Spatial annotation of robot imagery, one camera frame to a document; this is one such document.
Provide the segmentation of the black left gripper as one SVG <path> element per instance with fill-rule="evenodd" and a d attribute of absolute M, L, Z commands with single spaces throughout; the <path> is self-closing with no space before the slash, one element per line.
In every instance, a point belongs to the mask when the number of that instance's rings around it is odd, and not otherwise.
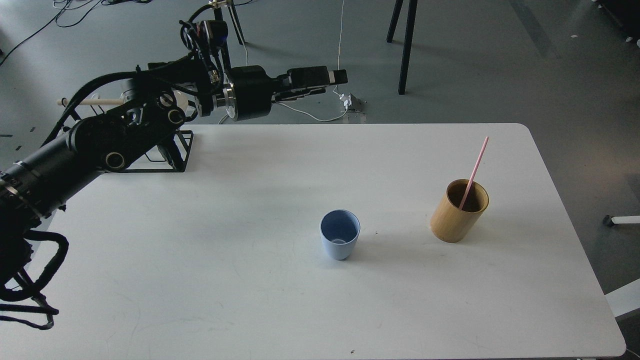
<path fill-rule="evenodd" d="M 291 68 L 287 74 L 270 77 L 262 66 L 249 65 L 233 67 L 226 75 L 227 114 L 234 122 L 267 116 L 272 103 L 324 94 L 329 85 L 349 82 L 345 69 L 329 70 L 326 66 Z"/>

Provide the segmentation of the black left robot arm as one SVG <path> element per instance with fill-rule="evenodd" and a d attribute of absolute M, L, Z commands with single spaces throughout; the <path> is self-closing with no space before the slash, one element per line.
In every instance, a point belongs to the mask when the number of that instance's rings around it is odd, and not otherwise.
<path fill-rule="evenodd" d="M 62 102 L 62 116 L 41 148 L 1 172 L 3 322 L 42 331 L 54 326 L 59 311 L 42 290 L 66 259 L 69 242 L 38 227 L 100 175 L 128 173 L 153 148 L 172 173 L 183 173 L 188 157 L 175 139 L 183 141 L 185 123 L 216 109 L 234 122 L 265 117 L 274 104 L 347 84 L 341 68 L 299 67 L 270 77 L 259 65 L 232 67 L 224 6 L 243 43 L 234 2 L 210 0 L 180 21 L 184 57 L 90 80 Z"/>

